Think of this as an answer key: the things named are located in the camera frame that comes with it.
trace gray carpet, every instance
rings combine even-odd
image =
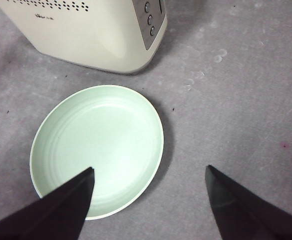
[[[81,240],[220,240],[208,164],[292,214],[292,1],[166,5],[162,44],[137,75],[42,55],[0,10],[0,219],[38,199],[28,162],[42,120],[67,96],[101,84],[132,88],[153,103],[165,150],[145,193],[87,221]]]

